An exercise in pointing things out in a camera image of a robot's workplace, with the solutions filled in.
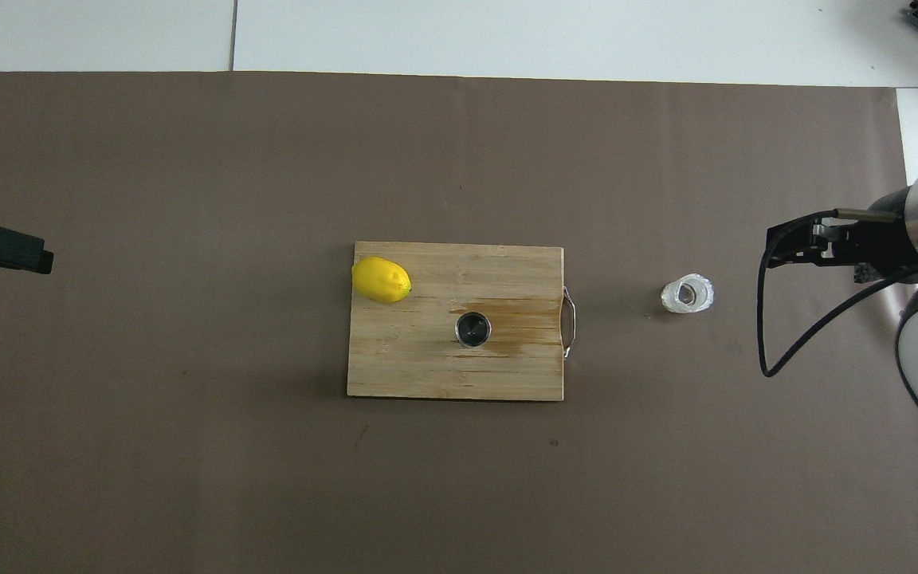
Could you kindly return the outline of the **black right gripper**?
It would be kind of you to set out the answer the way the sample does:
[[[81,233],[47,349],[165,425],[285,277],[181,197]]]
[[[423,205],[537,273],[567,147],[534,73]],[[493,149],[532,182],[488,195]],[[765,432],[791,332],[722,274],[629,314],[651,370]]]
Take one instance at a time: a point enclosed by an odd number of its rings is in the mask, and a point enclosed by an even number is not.
[[[918,265],[918,250],[908,238],[904,208],[910,189],[874,201],[870,210],[896,215],[892,222],[855,222],[846,232],[846,257],[852,258],[853,283],[877,282]],[[826,224],[838,212],[814,212],[767,230],[767,268],[793,264],[848,266],[832,246],[844,238],[839,226]]]

